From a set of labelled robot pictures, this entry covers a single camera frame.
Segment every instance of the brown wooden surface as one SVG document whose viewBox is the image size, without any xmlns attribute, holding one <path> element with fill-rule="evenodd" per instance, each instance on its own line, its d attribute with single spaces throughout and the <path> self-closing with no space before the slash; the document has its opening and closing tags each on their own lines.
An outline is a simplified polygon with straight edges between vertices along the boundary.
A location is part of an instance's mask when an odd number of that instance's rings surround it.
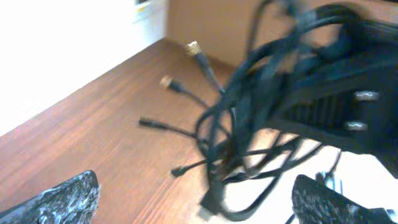
<svg viewBox="0 0 398 224">
<path fill-rule="evenodd" d="M 222 80 L 232 71 L 213 66 Z M 192 129 L 202 112 L 159 88 L 164 75 L 209 103 L 216 97 L 180 46 L 155 43 L 0 139 L 0 210 L 91 169 L 101 184 L 93 223 L 200 222 L 200 169 L 170 177 L 200 158 L 193 141 L 137 127 L 146 116 Z"/>
</svg>

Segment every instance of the silver bolt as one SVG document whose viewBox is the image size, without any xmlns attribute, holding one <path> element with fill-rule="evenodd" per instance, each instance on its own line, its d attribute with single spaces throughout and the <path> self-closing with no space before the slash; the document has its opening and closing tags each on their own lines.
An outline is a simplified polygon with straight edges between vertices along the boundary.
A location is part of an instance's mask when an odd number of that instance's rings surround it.
<svg viewBox="0 0 398 224">
<path fill-rule="evenodd" d="M 357 91 L 354 96 L 358 101 L 374 101 L 379 99 L 379 93 L 374 91 Z"/>
<path fill-rule="evenodd" d="M 348 121 L 346 123 L 346 129 L 348 131 L 366 131 L 368 130 L 368 125 L 359 121 Z"/>
</svg>

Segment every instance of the black and white textured object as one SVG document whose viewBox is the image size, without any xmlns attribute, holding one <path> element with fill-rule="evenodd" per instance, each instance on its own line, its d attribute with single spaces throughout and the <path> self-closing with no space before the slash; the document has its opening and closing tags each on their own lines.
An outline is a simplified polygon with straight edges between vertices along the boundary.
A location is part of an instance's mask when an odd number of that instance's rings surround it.
<svg viewBox="0 0 398 224">
<path fill-rule="evenodd" d="M 98 208 L 100 187 L 95 173 L 85 171 L 0 213 L 0 223 L 90 223 Z"/>
<path fill-rule="evenodd" d="M 305 175 L 296 178 L 292 200 L 300 223 L 394 223 L 384 209 L 364 208 Z"/>
</svg>

